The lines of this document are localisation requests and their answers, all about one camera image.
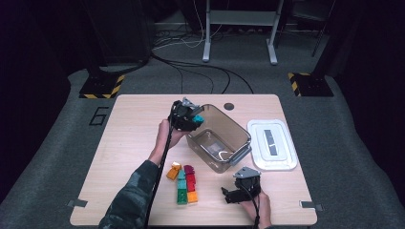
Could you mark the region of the dark cloth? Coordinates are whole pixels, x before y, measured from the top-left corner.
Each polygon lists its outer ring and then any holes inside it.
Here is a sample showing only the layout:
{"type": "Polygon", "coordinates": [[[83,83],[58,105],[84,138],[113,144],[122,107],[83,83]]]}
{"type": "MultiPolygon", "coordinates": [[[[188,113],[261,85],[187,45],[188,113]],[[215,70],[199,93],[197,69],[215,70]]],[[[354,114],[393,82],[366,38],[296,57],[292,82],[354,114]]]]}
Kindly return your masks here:
{"type": "Polygon", "coordinates": [[[149,60],[155,26],[146,0],[82,0],[107,65],[149,60]]]}

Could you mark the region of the clear brown plastic container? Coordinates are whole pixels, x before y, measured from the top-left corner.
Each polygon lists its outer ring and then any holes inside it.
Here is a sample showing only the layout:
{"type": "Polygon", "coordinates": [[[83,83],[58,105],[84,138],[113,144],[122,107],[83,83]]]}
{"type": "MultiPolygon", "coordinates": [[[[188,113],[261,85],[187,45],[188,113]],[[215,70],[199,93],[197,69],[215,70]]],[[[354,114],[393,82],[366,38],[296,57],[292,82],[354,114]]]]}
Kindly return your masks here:
{"type": "Polygon", "coordinates": [[[188,146],[216,173],[222,174],[251,152],[251,136],[227,114],[202,105],[202,125],[187,137],[188,146]]]}

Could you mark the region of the white metal desk frame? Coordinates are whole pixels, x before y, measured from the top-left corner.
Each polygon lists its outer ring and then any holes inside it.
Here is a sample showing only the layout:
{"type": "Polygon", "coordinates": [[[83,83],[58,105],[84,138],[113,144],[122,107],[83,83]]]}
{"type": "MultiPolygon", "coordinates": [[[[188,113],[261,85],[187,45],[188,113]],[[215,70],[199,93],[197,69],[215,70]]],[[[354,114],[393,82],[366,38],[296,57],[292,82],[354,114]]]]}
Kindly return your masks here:
{"type": "Polygon", "coordinates": [[[205,38],[202,61],[210,60],[211,49],[211,26],[258,26],[271,27],[271,35],[266,41],[269,62],[275,66],[278,64],[274,40],[278,31],[279,20],[285,0],[277,0],[277,9],[273,11],[250,11],[250,10],[212,10],[211,0],[205,3],[205,38]]]}

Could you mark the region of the dark curtain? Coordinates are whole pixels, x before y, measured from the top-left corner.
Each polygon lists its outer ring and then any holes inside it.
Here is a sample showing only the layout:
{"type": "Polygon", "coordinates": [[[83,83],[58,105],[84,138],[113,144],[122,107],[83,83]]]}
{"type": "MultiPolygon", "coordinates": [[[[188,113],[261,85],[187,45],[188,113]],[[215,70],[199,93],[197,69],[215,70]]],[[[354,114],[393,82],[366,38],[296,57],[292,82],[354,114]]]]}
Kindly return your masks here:
{"type": "Polygon", "coordinates": [[[405,195],[405,0],[337,0],[328,44],[355,130],[405,195]]]}
{"type": "Polygon", "coordinates": [[[0,202],[36,154],[70,93],[25,0],[0,0],[0,202]]]}

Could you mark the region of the white plastic container lid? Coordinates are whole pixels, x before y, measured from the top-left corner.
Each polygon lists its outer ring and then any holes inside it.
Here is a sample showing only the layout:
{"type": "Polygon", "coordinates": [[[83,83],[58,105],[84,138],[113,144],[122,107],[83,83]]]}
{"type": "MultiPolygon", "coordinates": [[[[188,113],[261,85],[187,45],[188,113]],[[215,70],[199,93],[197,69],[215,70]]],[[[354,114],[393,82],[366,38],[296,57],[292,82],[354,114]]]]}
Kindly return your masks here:
{"type": "Polygon", "coordinates": [[[279,119],[252,119],[247,123],[255,165],[266,171],[290,171],[298,164],[287,125],[279,119]]]}

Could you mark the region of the black metal stand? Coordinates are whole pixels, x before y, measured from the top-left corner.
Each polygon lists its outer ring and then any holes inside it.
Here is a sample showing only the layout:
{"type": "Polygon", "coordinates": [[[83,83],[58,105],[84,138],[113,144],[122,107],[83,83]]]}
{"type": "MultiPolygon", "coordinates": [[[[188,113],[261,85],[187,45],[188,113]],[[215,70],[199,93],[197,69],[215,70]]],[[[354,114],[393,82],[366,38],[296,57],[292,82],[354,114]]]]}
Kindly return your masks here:
{"type": "Polygon", "coordinates": [[[336,0],[313,0],[314,3],[314,20],[319,27],[317,41],[311,56],[315,56],[319,48],[320,42],[325,33],[325,29],[329,23],[331,13],[333,11],[336,0]]]}

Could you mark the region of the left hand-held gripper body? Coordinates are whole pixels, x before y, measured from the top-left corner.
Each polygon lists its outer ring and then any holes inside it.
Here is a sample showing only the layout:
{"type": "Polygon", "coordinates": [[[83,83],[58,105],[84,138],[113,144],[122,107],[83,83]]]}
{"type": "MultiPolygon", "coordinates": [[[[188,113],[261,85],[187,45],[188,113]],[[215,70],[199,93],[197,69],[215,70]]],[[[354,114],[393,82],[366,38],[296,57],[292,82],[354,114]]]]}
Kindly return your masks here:
{"type": "Polygon", "coordinates": [[[192,126],[194,124],[192,118],[192,112],[194,109],[201,107],[192,103],[189,99],[184,97],[182,100],[177,100],[173,103],[171,112],[169,115],[169,122],[174,129],[192,132],[192,126]]]}

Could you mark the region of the person's right hand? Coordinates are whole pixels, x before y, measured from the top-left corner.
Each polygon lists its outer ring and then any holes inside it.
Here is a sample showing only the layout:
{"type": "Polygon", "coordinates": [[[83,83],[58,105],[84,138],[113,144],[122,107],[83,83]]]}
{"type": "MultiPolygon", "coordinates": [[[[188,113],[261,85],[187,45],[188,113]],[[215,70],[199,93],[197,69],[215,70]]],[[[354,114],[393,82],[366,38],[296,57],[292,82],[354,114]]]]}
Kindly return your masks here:
{"type": "Polygon", "coordinates": [[[252,201],[243,201],[240,205],[253,221],[259,218],[257,229],[268,229],[272,225],[270,219],[270,199],[265,192],[261,192],[254,200],[255,203],[252,201]]]}

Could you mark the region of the person's left hand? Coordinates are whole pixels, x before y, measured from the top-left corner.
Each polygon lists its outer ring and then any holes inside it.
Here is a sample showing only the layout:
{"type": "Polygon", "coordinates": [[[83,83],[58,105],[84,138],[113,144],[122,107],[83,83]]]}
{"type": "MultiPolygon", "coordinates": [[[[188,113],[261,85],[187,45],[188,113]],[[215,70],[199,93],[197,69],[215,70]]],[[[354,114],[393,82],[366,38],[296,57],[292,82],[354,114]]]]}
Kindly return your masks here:
{"type": "Polygon", "coordinates": [[[155,147],[152,150],[148,159],[155,163],[156,165],[160,165],[162,156],[166,147],[166,142],[168,137],[171,136],[171,140],[169,143],[168,148],[171,149],[174,147],[185,135],[188,135],[188,132],[182,132],[178,130],[174,130],[172,134],[169,134],[170,124],[167,119],[164,119],[160,125],[158,134],[156,137],[155,147]]]}

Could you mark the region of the black yellow striped stand base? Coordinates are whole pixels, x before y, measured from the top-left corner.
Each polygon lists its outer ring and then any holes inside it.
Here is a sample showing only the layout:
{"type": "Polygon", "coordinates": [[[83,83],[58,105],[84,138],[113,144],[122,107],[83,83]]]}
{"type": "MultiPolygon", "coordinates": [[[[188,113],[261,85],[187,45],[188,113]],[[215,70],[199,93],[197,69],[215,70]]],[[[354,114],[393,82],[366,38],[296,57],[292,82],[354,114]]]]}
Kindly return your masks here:
{"type": "Polygon", "coordinates": [[[288,79],[296,96],[333,96],[324,77],[316,78],[310,73],[288,73],[288,79]]]}
{"type": "Polygon", "coordinates": [[[89,99],[114,98],[124,78],[124,75],[104,76],[100,80],[88,78],[79,91],[79,97],[89,99]]]}

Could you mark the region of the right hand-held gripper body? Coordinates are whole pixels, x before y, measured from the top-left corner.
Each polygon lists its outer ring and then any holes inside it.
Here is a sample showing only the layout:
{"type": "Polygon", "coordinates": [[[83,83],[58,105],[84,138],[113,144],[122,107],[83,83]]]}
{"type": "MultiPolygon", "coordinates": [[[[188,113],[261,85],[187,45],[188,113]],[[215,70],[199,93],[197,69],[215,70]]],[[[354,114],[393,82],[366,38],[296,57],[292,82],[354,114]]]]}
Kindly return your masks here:
{"type": "Polygon", "coordinates": [[[246,166],[233,175],[236,178],[235,200],[237,202],[253,200],[259,195],[261,192],[260,175],[259,171],[246,166]]]}

